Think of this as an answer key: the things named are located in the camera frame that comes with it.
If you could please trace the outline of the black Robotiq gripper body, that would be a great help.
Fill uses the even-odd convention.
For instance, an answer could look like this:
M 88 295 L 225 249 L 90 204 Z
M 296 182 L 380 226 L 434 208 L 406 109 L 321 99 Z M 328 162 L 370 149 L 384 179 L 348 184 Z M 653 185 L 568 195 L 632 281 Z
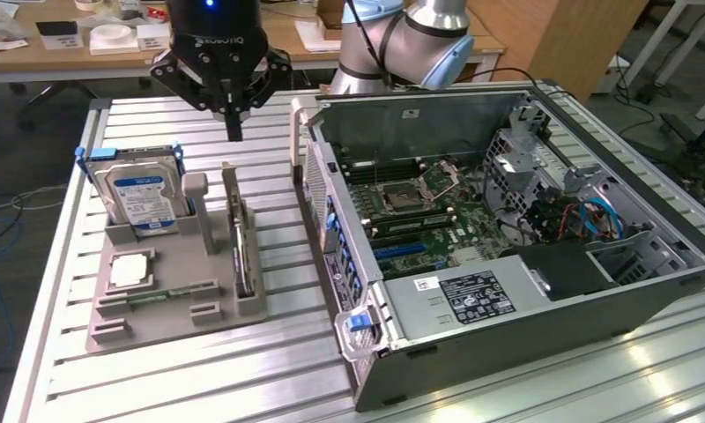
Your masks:
M 234 120 L 268 50 L 257 1 L 169 1 L 172 51 L 201 79 L 213 112 Z

